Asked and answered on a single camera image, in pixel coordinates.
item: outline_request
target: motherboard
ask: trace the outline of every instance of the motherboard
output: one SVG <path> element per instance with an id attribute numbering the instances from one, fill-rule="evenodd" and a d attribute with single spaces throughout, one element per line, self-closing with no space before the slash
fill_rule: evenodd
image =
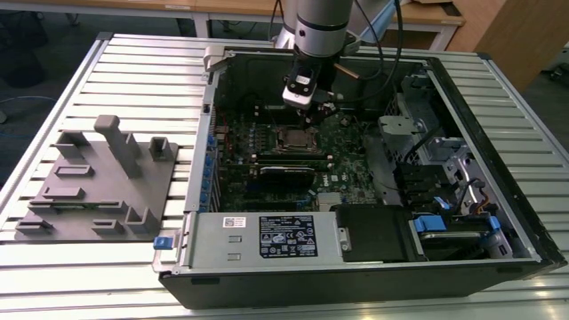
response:
<path id="1" fill-rule="evenodd" d="M 306 130 L 286 111 L 257 103 L 217 114 L 222 212 L 329 211 L 377 203 L 362 135 L 365 123 L 338 113 Z"/>

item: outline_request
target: gray plastic part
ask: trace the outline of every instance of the gray plastic part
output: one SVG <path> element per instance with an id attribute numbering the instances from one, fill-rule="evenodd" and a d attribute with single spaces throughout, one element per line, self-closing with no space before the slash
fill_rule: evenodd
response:
<path id="1" fill-rule="evenodd" d="M 98 235 L 120 235 L 124 233 L 124 227 L 116 219 L 94 219 L 90 229 Z"/>
<path id="2" fill-rule="evenodd" d="M 17 230 L 27 235 L 50 234 L 52 225 L 45 220 L 20 221 L 16 225 Z"/>
<path id="3" fill-rule="evenodd" d="M 100 115 L 94 122 L 94 131 L 98 132 L 108 142 L 108 148 L 122 167 L 124 172 L 129 178 L 138 177 L 140 172 L 138 164 L 136 163 L 136 156 L 132 153 L 132 148 L 126 144 L 124 135 L 118 130 L 120 119 L 114 115 Z"/>
<path id="4" fill-rule="evenodd" d="M 90 177 L 93 170 L 89 165 L 64 165 L 54 170 L 56 176 L 65 177 Z"/>
<path id="5" fill-rule="evenodd" d="M 150 139 L 148 151 L 150 151 L 150 156 L 154 161 L 173 160 L 172 149 L 169 148 L 168 138 L 165 137 L 153 137 Z"/>
<path id="6" fill-rule="evenodd" d="M 41 196 L 45 199 L 82 199 L 85 191 L 80 187 L 48 187 Z"/>
<path id="7" fill-rule="evenodd" d="M 106 142 L 82 141 L 81 133 L 62 132 L 60 141 L 73 146 L 78 153 L 72 158 L 61 156 L 56 160 L 44 186 L 29 201 L 31 211 L 16 226 L 20 231 L 16 240 L 152 241 L 158 235 L 177 145 L 168 143 L 165 138 L 154 139 L 160 142 L 154 145 L 164 148 L 161 154 L 166 155 L 154 161 L 150 143 L 136 143 L 132 135 L 114 133 L 121 139 L 114 143 L 122 143 L 130 155 L 138 150 L 138 155 L 130 159 L 140 168 L 140 176 L 126 176 Z M 50 226 L 44 227 L 50 232 L 29 231 L 37 221 Z"/>
<path id="8" fill-rule="evenodd" d="M 142 216 L 140 216 L 136 210 L 130 207 L 124 222 L 132 232 L 136 234 L 144 234 L 148 233 L 150 230 L 160 228 L 158 221 L 152 215 L 152 211 L 149 208 L 145 208 Z"/>
<path id="9" fill-rule="evenodd" d="M 65 131 L 54 143 L 54 147 L 68 159 L 82 159 L 78 148 L 85 145 L 89 145 L 89 142 L 80 131 Z"/>

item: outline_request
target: barcode sticker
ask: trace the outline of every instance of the barcode sticker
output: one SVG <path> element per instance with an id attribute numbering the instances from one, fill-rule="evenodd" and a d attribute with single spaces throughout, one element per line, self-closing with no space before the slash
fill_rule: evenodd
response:
<path id="1" fill-rule="evenodd" d="M 224 228 L 245 228 L 246 218 L 245 217 L 224 217 L 222 227 Z"/>

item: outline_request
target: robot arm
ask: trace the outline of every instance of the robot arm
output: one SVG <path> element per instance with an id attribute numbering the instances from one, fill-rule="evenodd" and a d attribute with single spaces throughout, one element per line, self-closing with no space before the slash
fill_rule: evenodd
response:
<path id="1" fill-rule="evenodd" d="M 294 63 L 285 77 L 284 102 L 298 109 L 301 127 L 310 127 L 338 109 L 330 100 L 341 99 L 332 93 L 336 79 L 334 64 L 340 56 L 360 48 L 360 38 L 349 32 L 352 0 L 288 0 L 297 14 L 294 26 Z M 285 28 L 290 32 L 290 15 L 285 13 Z"/>

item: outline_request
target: wooden table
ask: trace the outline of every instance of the wooden table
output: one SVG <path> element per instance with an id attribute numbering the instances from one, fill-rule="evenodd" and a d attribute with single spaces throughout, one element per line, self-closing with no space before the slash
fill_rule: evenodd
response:
<path id="1" fill-rule="evenodd" d="M 258 21 L 268 22 L 273 13 L 273 0 L 196 0 L 192 10 L 206 14 L 206 20 Z M 453 38 L 456 29 L 464 25 L 464 17 L 449 16 L 440 5 L 408 3 L 402 5 L 405 31 L 436 33 L 430 47 L 424 49 L 444 51 Z M 397 18 L 389 25 L 397 30 Z"/>
<path id="2" fill-rule="evenodd" d="M 268 23 L 273 0 L 0 0 L 0 9 L 193 19 L 197 37 L 209 38 L 212 20 Z M 280 12 L 276 14 L 274 22 L 281 23 Z M 457 27 L 465 22 L 462 17 L 446 15 L 438 5 L 418 3 L 402 6 L 402 17 L 405 31 L 437 34 L 432 50 L 445 50 Z M 394 22 L 389 29 L 397 29 Z"/>

